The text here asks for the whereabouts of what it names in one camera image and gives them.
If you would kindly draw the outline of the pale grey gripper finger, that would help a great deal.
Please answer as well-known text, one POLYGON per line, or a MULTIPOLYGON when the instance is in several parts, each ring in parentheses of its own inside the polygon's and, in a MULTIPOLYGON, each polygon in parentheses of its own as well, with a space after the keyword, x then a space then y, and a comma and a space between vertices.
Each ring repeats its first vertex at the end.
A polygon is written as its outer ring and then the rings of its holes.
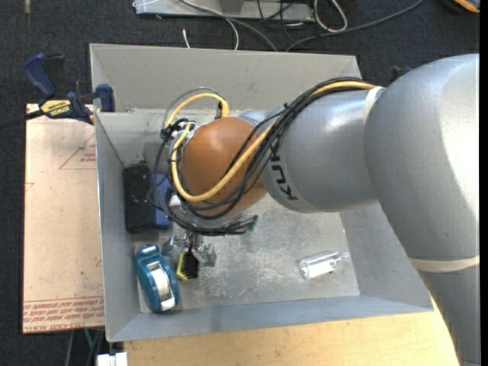
POLYGON ((161 246, 164 256, 179 255, 184 248, 184 239, 175 235, 170 236, 161 246))
POLYGON ((214 267, 217 260, 217 254, 213 244, 201 244, 194 247, 194 257, 203 266, 214 267))

